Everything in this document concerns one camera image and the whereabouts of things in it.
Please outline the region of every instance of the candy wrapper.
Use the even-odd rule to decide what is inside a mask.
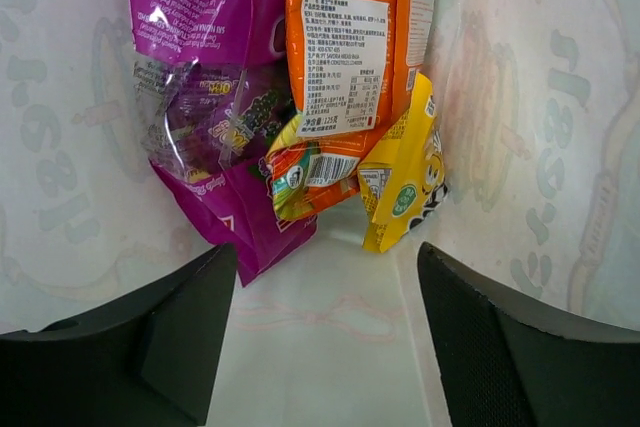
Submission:
[[[369,215],[364,248],[385,252],[419,225],[447,193],[431,81],[416,77],[411,106],[358,166]]]
[[[278,217],[299,219],[358,192],[358,163],[409,106],[433,0],[287,0],[299,115],[272,146]]]
[[[246,284],[315,231],[275,217],[262,160],[295,115],[284,0],[130,1],[141,142],[200,234],[236,246]]]

